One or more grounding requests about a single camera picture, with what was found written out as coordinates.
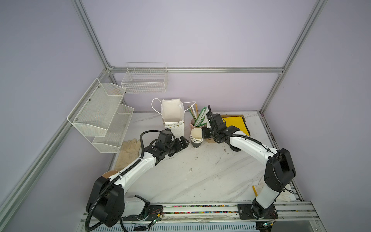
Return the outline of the stack of paper cups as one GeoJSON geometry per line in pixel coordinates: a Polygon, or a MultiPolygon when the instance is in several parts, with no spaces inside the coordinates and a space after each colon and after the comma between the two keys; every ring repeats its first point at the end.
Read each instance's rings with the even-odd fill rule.
{"type": "Polygon", "coordinates": [[[191,144],[194,148],[201,146],[203,139],[202,128],[193,128],[190,132],[191,144]]]}

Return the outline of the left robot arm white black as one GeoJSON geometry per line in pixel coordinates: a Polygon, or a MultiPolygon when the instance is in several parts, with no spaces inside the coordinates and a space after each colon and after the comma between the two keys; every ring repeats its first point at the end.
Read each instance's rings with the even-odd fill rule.
{"type": "Polygon", "coordinates": [[[91,232],[101,225],[114,226],[121,221],[128,189],[144,173],[155,167],[166,156],[172,157],[188,148],[190,141],[181,136],[176,138],[170,129],[147,130],[140,135],[140,155],[129,166],[99,177],[92,188],[86,212],[85,231],[91,232]]]}

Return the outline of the stack of black lids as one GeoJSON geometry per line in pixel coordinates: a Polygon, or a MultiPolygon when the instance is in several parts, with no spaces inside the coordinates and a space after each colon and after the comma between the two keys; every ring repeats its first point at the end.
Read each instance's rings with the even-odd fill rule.
{"type": "Polygon", "coordinates": [[[233,150],[235,152],[240,152],[241,151],[240,148],[233,146],[232,143],[230,143],[230,148],[231,148],[231,150],[233,150]]]}

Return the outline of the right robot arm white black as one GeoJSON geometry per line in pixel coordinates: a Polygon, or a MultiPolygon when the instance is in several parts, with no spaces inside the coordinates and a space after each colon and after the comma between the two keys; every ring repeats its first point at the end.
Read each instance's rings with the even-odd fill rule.
{"type": "Polygon", "coordinates": [[[266,217],[273,203],[296,176],[296,170],[288,150],[277,150],[246,135],[236,126],[227,126],[221,115],[206,114],[207,126],[202,129],[202,137],[216,143],[226,143],[234,151],[243,151],[265,167],[264,183],[261,192],[253,200],[250,215],[256,219],[266,217]]]}

